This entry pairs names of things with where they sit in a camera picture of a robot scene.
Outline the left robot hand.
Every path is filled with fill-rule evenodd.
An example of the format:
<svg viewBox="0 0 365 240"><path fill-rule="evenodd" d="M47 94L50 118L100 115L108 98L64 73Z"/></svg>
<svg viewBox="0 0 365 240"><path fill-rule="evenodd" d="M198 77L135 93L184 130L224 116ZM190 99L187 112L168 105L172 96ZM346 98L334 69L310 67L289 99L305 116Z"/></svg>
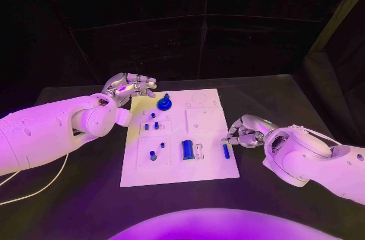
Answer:
<svg viewBox="0 0 365 240"><path fill-rule="evenodd" d="M155 82L155 79L146 76L131 73L118 73L108 79L100 94L105 94L112 98L116 107L121 107L132 97L155 97L155 94L151 91L151 89L157 88Z"/></svg>

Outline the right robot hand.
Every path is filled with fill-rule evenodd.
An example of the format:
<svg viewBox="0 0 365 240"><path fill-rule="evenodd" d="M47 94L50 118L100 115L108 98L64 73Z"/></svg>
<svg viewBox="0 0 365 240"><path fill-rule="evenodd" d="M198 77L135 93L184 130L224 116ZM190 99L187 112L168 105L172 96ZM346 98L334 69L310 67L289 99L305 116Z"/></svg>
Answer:
<svg viewBox="0 0 365 240"><path fill-rule="evenodd" d="M223 145L240 145L255 148L265 142L266 135L278 129L278 126L258 116L245 114L230 125L226 137L220 142Z"/></svg>

